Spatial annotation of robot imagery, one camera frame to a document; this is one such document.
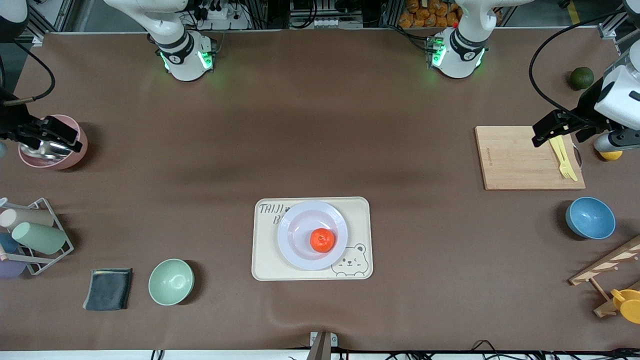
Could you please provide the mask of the white round plate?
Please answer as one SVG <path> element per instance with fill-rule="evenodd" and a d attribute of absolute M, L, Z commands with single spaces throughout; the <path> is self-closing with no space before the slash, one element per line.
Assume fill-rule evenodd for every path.
<path fill-rule="evenodd" d="M 313 249 L 313 231 L 326 230 L 334 242 L 327 251 Z M 349 240 L 345 217 L 331 204 L 307 200 L 293 205 L 279 221 L 277 230 L 281 255 L 302 271 L 330 268 L 343 255 Z"/>

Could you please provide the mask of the metal scoop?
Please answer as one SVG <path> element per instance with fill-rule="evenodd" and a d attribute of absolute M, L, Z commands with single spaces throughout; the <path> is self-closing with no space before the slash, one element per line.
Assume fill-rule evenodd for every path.
<path fill-rule="evenodd" d="M 18 142 L 20 151 L 31 158 L 59 162 L 73 153 L 68 146 L 48 140 L 27 138 L 28 143 Z"/>

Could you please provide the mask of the pink bowl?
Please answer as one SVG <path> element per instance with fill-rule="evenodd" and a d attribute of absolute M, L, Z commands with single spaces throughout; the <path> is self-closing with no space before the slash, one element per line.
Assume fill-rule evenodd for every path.
<path fill-rule="evenodd" d="M 80 152 L 71 152 L 61 159 L 44 159 L 27 155 L 23 152 L 23 144 L 19 143 L 18 156 L 26 165 L 34 167 L 35 169 L 59 171 L 70 169 L 85 157 L 87 150 L 89 149 L 89 141 L 82 127 L 70 116 L 55 114 L 53 115 L 53 117 L 62 121 L 62 123 L 70 126 L 74 130 L 77 130 L 76 140 L 82 144 L 82 149 L 80 150 Z"/>

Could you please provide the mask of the yellow plastic fork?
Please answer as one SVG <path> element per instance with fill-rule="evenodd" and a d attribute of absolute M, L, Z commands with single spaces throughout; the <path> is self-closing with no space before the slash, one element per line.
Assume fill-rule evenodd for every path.
<path fill-rule="evenodd" d="M 558 159 L 558 170 L 562 174 L 563 178 L 573 180 L 574 178 L 570 172 L 569 162 L 566 158 L 565 153 L 562 150 L 561 145 L 558 143 L 558 140 L 559 140 L 558 136 L 551 137 L 551 139 L 548 140 L 548 142 L 551 145 L 551 148 L 553 148 L 553 151 Z"/>

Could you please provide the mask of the dark green avocado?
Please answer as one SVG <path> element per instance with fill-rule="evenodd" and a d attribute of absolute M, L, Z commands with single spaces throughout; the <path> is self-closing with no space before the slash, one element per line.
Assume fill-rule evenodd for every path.
<path fill-rule="evenodd" d="M 594 84 L 594 81 L 594 72 L 586 66 L 575 68 L 571 71 L 568 78 L 569 86 L 575 91 L 582 91 L 590 88 L 590 86 Z"/>

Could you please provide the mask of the wooden cutting board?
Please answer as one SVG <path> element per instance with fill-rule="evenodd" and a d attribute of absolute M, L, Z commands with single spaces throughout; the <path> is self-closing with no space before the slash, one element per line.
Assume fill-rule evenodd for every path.
<path fill-rule="evenodd" d="M 487 191 L 573 191 L 586 187 L 570 135 L 564 135 L 562 141 L 575 178 L 563 177 L 559 157 L 549 142 L 533 145 L 530 126 L 477 126 L 474 133 Z"/>

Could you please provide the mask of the beige cup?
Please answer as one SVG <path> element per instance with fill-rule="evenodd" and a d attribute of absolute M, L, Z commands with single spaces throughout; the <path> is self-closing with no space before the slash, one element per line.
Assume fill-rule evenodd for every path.
<path fill-rule="evenodd" d="M 19 224 L 35 223 L 53 227 L 55 220 L 48 210 L 9 208 L 0 213 L 0 227 L 13 231 Z"/>

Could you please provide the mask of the purple cup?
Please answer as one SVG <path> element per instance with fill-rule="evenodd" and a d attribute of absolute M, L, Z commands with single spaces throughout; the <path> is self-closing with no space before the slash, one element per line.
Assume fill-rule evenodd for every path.
<path fill-rule="evenodd" d="M 18 278 L 26 269 L 25 262 L 18 260 L 0 260 L 0 280 Z"/>

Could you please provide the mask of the wooden dish rack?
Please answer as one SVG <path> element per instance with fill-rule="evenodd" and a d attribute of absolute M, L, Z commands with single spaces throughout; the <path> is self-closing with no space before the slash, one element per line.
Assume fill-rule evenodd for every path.
<path fill-rule="evenodd" d="M 598 283 L 596 277 L 608 272 L 615 272 L 622 265 L 640 262 L 640 235 L 636 235 L 625 244 L 611 251 L 607 255 L 585 267 L 582 271 L 567 280 L 571 286 L 590 284 L 604 298 L 604 303 L 596 307 L 593 312 L 599 318 L 614 317 L 618 314 L 613 295 Z"/>

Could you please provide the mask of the dark grey folded cloth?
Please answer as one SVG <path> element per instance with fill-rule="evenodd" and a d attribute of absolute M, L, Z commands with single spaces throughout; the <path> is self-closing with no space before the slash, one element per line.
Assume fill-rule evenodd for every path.
<path fill-rule="evenodd" d="M 90 312 L 125 310 L 130 296 L 132 268 L 92 269 L 83 309 Z"/>

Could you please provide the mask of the pile of orange fruit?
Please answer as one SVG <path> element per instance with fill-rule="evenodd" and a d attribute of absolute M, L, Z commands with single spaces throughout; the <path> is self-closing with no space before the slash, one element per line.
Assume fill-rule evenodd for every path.
<path fill-rule="evenodd" d="M 404 0 L 398 18 L 401 28 L 456 27 L 463 9 L 455 0 Z"/>

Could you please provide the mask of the brown table cloth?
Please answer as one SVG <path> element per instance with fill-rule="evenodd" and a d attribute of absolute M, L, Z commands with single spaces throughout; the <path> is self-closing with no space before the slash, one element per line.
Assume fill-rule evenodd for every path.
<path fill-rule="evenodd" d="M 580 153 L 583 191 L 486 191 L 476 126 L 532 126 L 551 111 L 528 78 L 553 29 L 499 28 L 480 68 L 448 79 L 393 30 L 228 33 L 213 73 L 167 74 L 144 34 L 48 34 L 33 50 L 55 90 L 29 106 L 74 118 L 87 154 L 66 171 L 0 159 L 0 197 L 47 198 L 75 250 L 0 280 L 0 350 L 283 349 L 310 332 L 352 350 L 605 351 L 640 326 L 599 319 L 568 278 L 640 234 L 640 152 Z M 356 196 L 370 205 L 365 280 L 255 280 L 254 209 L 266 198 Z M 606 239 L 565 214 L 612 210 Z M 194 271 L 158 305 L 160 262 Z M 131 268 L 126 309 L 89 311 L 94 269 Z"/>

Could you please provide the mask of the light green bowl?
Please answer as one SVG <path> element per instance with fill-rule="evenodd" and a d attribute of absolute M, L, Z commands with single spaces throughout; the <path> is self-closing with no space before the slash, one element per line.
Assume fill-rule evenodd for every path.
<path fill-rule="evenodd" d="M 151 272 L 148 293 L 161 306 L 174 306 L 185 300 L 194 288 L 195 274 L 182 259 L 166 259 Z"/>

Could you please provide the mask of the white power strip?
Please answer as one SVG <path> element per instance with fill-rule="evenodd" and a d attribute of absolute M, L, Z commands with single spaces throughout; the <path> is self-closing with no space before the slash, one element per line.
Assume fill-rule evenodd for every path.
<path fill-rule="evenodd" d="M 211 0 L 204 9 L 206 18 L 198 24 L 201 31 L 254 29 L 253 20 L 244 4 L 231 0 Z"/>
<path fill-rule="evenodd" d="M 361 19 L 352 17 L 318 17 L 313 21 L 313 28 L 350 29 L 362 27 Z"/>

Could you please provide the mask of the beige bear print tray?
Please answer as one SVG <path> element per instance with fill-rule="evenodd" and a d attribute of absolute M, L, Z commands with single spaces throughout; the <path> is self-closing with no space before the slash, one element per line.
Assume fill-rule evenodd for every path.
<path fill-rule="evenodd" d="M 329 268 L 303 270 L 281 254 L 277 231 L 291 207 L 304 201 L 329 203 L 345 218 L 349 239 L 343 255 Z M 361 196 L 265 198 L 254 206 L 251 272 L 258 281 L 365 280 L 373 273 L 370 203 Z"/>

